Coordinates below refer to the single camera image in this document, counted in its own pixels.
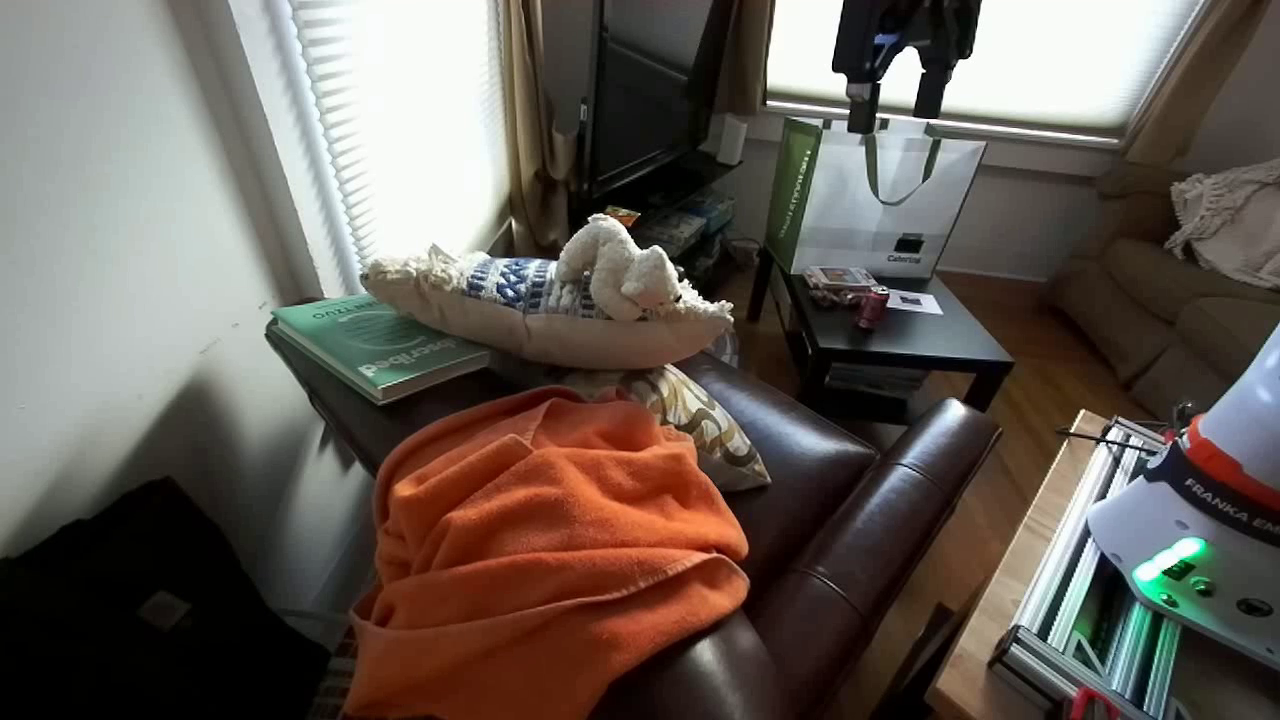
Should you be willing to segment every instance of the window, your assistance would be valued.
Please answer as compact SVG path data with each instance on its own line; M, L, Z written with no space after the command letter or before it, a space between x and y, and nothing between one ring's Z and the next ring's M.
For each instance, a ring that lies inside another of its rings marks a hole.
M309 246L322 236L342 294L370 257L490 246L507 204L500 0L230 0L230 16L271 142L298 148L275 155L302 165L283 175L313 197L294 200Z
M845 0L778 0L766 57L772 99L845 107L832 73ZM985 0L975 48L956 64L944 116L1123 142L1207 0ZM896 57L879 86L885 111L909 111L921 61Z

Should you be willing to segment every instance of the green book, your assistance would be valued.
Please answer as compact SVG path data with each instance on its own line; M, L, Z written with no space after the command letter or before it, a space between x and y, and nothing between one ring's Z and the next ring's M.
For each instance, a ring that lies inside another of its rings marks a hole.
M484 344L414 325L375 295L283 306L271 312L271 327L370 403L393 403L490 365Z

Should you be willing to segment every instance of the orange blanket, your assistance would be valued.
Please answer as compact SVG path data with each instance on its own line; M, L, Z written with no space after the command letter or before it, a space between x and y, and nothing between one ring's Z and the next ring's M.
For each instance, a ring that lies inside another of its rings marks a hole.
M688 436L536 389L406 436L375 478L349 717L580 720L749 597Z

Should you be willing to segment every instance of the window blind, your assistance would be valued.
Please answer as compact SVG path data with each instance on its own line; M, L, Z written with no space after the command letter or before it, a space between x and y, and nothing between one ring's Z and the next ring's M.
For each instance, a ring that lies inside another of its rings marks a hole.
M500 3L275 3L356 263L486 248L507 200Z
M766 53L772 99L845 107L832 48L845 0L778 0ZM944 116L1123 142L1169 57L1207 0L985 0L975 48L956 64ZM909 111L921 61L903 48L879 107Z

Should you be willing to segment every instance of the floor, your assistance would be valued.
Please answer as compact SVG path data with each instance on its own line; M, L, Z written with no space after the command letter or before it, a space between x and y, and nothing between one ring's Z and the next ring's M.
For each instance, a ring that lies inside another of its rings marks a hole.
M963 491L956 518L930 543L929 560L909 582L899 603L879 625L870 650L847 671L847 686L838 687L838 720L870 717L874 702L891 686L891 671L915 643L937 603L963 607L979 597L1026 501L1037 495L1040 478L1052 465L1059 432L1072 423L1080 410L1149 419L1111 380L1103 360L1072 333L1072 325L1042 306L1042 283L987 277L944 279L979 316L979 325L1014 358L1014 370L992 403L992 417L999 419L999 443ZM778 333L778 309L766 306L762 316L749 325L749 290L750 269L727 272L716 290L716 295L738 309L738 370L778 389L797 389L797 370ZM929 393L956 397L959 389L959 376L930 376Z

